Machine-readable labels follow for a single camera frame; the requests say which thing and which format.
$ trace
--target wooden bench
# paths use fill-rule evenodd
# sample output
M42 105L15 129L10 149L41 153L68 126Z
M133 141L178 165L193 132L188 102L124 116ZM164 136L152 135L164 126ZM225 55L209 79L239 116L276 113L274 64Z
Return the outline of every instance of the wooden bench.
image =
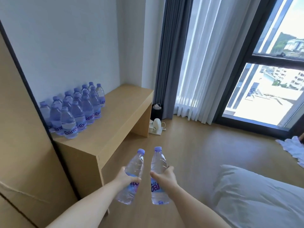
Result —
M148 137L152 98L153 90L122 85L106 94L101 119L76 138L53 136L82 198L104 185L101 169L129 132Z

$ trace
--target plastic water bottle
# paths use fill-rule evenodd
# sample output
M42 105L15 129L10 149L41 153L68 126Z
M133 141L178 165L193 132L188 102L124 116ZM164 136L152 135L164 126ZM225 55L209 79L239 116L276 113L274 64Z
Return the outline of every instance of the plastic water bottle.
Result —
M71 111L71 104L69 103L69 100L64 98L62 103L62 108L67 107L68 111Z
M69 103L72 104L73 97L70 95L70 92L66 91L66 92L64 92L64 95L65 95L64 99L67 99L69 101Z
M82 108L82 101L81 101L81 95L80 93L75 93L73 94L74 98L73 101L77 101L78 102L78 106L80 106L80 108Z
M83 94L84 90L88 90L89 91L88 86L86 84L82 85L82 90L81 90L82 94Z
M96 92L98 95L99 103L101 107L104 107L105 105L105 96L104 96L104 91L103 88L101 87L101 84L97 84Z
M90 102L93 106L93 111L94 111L94 119L101 118L101 106L99 103L99 100L97 98L97 93L93 92Z
M54 96L53 97L53 104L57 105L58 108L61 110L61 108L62 108L62 101L60 100L60 98L58 96Z
M85 114L83 113L82 109L79 107L78 102L74 101L71 107L71 113L76 121L78 126L78 132L81 132L87 128Z
M55 133L58 135L63 135L63 128L61 125L61 110L58 108L57 104L51 105L50 120L54 127Z
M90 93L89 93L90 98L92 97L92 94L93 94L93 93L96 93L96 96L98 97L98 94L97 94L97 92L96 92L96 88L95 88L94 86L91 87L91 91L90 91Z
M74 88L74 94L80 94L80 97L82 95L82 93L80 92L80 90L78 88Z
M39 104L40 104L41 114L43 116L43 119L44 119L45 123L48 126L49 131L50 132L55 132L54 128L52 127L51 120L50 120L50 111L51 111L51 108L44 101L40 102Z
M161 147L155 147L155 153L151 162L151 171L162 174L167 168L166 159L162 153ZM168 204L170 202L169 196L159 186L155 179L151 178L151 194L152 203L156 205Z
M94 86L94 83L92 81L89 82L89 91L91 91L91 87Z
M94 123L94 116L95 116L93 111L93 106L89 99L90 99L89 96L85 96L82 101L82 110L83 113L85 114L87 125Z
M83 101L85 96L88 96L89 97L89 90L83 90L82 92L82 96L81 96L81 100Z
M125 168L125 172L129 176L140 177L143 173L143 156L145 155L145 151L143 149L139 149L137 154L132 158L129 164ZM116 196L116 200L124 203L131 204L135 194L137 192L139 183L132 182L126 188L124 188L121 192Z
M73 115L68 111L67 107L62 107L61 124L66 138L72 139L77 137L78 127Z

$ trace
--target sky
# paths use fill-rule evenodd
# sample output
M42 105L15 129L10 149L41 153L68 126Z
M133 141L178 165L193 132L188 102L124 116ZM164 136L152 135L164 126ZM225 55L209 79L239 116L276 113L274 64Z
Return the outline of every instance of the sky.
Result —
M293 0L278 32L290 34L299 39L304 38L304 0Z

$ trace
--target white pillow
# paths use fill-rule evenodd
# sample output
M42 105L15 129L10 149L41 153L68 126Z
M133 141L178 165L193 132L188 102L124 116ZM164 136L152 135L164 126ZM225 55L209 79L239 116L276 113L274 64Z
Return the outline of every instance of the white pillow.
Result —
M221 166L212 204L232 227L304 227L304 189L235 166Z

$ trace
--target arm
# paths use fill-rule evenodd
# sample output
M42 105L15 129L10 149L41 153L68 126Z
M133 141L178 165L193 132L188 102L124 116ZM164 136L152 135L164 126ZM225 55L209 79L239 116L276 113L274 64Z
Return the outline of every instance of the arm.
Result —
M112 182L72 205L47 228L97 228L114 197L131 182L140 181L122 167Z
M170 166L163 174L150 172L150 175L175 203L186 227L230 228L217 213L193 198L177 184L173 170L174 167Z

